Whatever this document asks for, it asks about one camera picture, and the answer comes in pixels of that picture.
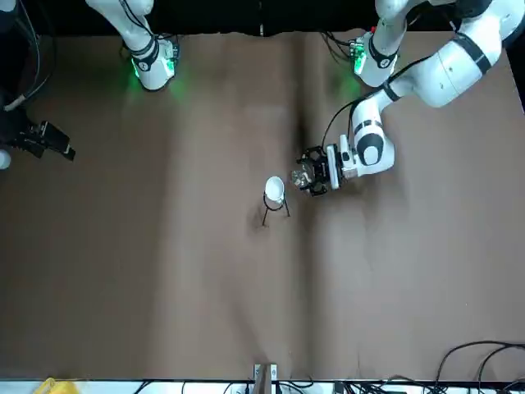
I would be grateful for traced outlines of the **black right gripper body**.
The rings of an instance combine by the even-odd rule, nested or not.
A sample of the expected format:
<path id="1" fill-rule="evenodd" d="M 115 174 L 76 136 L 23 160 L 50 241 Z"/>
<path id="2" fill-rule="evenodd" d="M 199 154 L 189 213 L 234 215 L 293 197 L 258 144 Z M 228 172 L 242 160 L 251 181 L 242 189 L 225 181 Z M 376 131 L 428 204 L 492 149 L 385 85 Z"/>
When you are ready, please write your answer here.
<path id="1" fill-rule="evenodd" d="M 40 123 L 39 135 L 47 144 L 69 144 L 69 136 L 48 121 Z"/>

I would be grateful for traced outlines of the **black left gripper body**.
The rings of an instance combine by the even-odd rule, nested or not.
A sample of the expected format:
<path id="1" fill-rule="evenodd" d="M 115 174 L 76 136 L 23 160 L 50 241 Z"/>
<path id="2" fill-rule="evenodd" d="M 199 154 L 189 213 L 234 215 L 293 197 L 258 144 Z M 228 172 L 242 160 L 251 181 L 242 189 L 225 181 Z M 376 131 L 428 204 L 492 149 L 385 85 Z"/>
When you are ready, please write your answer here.
<path id="1" fill-rule="evenodd" d="M 314 189 L 325 190 L 329 184 L 329 167 L 327 156 L 320 153 L 313 161 Z"/>

